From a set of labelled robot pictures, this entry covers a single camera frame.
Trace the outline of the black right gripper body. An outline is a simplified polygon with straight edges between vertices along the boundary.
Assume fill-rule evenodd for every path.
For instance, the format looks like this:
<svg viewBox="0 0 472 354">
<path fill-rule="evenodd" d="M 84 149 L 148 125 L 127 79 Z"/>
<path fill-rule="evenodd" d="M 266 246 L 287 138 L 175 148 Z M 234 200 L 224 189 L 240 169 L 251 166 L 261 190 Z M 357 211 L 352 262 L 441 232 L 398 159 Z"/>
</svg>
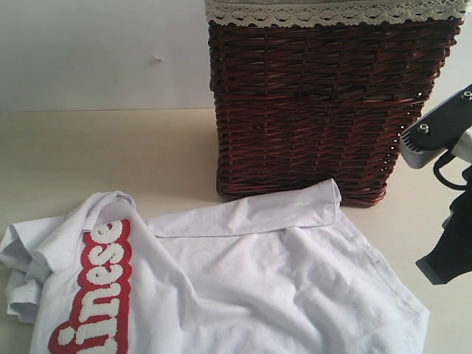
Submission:
<svg viewBox="0 0 472 354">
<path fill-rule="evenodd" d="M 442 234 L 444 258 L 471 253 L 471 181 L 450 206 L 451 214 Z"/>
</svg>

